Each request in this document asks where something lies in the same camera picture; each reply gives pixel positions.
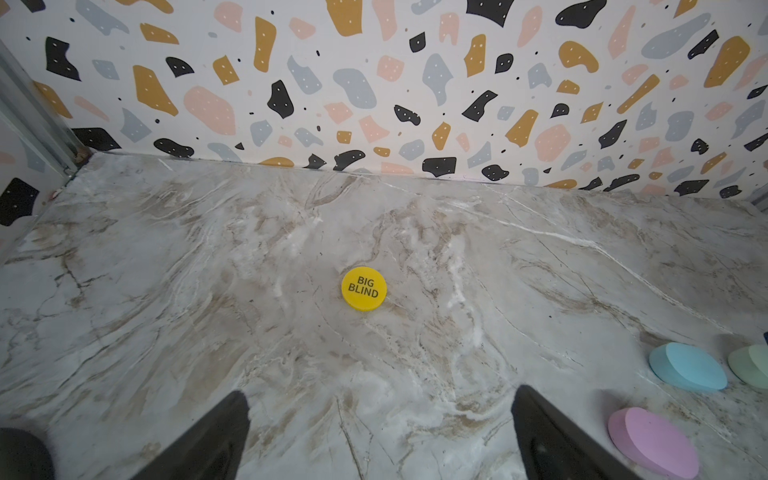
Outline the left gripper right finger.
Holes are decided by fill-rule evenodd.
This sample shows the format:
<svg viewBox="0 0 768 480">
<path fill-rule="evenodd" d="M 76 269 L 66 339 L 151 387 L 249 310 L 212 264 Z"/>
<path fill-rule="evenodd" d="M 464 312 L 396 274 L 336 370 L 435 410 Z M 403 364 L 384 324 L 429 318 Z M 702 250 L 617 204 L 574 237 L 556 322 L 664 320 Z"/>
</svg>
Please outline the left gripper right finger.
<svg viewBox="0 0 768 480">
<path fill-rule="evenodd" d="M 516 390 L 511 414 L 529 479 L 638 477 L 529 385 Z"/>
</svg>

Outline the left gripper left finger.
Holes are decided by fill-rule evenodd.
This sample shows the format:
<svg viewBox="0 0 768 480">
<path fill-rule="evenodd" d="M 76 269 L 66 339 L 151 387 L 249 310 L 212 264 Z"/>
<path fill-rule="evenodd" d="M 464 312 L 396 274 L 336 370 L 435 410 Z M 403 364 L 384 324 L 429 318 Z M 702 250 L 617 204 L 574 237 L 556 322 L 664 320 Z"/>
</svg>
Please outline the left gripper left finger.
<svg viewBox="0 0 768 480">
<path fill-rule="evenodd" d="M 133 479 L 235 479 L 250 429 L 249 405 L 229 393 Z"/>
</svg>

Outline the mint green earbud case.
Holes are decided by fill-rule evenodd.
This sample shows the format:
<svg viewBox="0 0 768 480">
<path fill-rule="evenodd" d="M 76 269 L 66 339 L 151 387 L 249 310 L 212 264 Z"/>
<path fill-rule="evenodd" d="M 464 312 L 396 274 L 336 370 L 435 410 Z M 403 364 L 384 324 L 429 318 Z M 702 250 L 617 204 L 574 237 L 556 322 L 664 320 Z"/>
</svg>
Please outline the mint green earbud case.
<svg viewBox="0 0 768 480">
<path fill-rule="evenodd" d="M 743 382 L 755 388 L 768 389 L 768 346 L 750 345 L 731 352 L 728 365 Z"/>
</svg>

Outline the pink earbud case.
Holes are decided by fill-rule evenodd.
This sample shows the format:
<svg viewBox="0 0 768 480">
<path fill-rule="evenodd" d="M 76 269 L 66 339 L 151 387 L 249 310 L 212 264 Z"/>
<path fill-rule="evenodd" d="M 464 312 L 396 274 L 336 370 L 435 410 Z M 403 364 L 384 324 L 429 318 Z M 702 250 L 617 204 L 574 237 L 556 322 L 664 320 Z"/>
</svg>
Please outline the pink earbud case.
<svg viewBox="0 0 768 480">
<path fill-rule="evenodd" d="M 607 428 L 616 448 L 641 467 L 674 479 L 698 476 L 696 448 L 665 418 L 643 408 L 625 408 L 610 415 Z"/>
</svg>

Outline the blue earbud case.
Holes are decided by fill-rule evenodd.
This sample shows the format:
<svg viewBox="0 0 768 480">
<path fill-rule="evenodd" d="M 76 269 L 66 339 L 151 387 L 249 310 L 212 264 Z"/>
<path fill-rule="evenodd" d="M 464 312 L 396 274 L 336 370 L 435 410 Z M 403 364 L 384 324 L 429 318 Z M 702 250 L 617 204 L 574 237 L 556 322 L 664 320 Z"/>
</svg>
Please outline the blue earbud case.
<svg viewBox="0 0 768 480">
<path fill-rule="evenodd" d="M 716 392 L 728 386 L 722 366 L 705 350 L 670 342 L 649 354 L 653 373 L 663 382 L 693 392 Z"/>
</svg>

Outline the black round microphone stand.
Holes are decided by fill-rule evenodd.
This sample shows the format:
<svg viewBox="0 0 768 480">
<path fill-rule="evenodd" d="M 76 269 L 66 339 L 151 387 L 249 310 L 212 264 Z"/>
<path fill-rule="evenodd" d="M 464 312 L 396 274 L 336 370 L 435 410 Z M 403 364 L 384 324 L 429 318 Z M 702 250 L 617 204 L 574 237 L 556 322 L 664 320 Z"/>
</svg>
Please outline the black round microphone stand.
<svg viewBox="0 0 768 480">
<path fill-rule="evenodd" d="M 55 469 L 45 444 L 29 432 L 1 429 L 1 480 L 53 480 Z"/>
</svg>

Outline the yellow big blind chip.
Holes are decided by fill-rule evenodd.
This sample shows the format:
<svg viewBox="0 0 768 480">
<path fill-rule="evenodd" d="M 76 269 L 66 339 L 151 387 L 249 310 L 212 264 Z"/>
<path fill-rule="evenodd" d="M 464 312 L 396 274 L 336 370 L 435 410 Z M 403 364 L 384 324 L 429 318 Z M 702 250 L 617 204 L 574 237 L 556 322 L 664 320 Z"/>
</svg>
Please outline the yellow big blind chip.
<svg viewBox="0 0 768 480">
<path fill-rule="evenodd" d="M 379 308 L 388 293 L 384 277 L 375 269 L 360 266 L 349 270 L 341 282 L 342 297 L 353 309 L 370 312 Z"/>
</svg>

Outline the left aluminium corner post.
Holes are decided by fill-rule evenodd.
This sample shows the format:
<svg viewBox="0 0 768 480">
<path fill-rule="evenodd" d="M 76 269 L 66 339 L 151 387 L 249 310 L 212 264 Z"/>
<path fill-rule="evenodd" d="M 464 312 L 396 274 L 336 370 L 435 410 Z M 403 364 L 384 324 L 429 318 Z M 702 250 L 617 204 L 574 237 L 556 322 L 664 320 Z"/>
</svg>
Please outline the left aluminium corner post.
<svg viewBox="0 0 768 480">
<path fill-rule="evenodd" d="M 69 179 L 93 155 L 65 125 L 4 44 L 1 44 L 1 118 L 36 154 Z"/>
</svg>

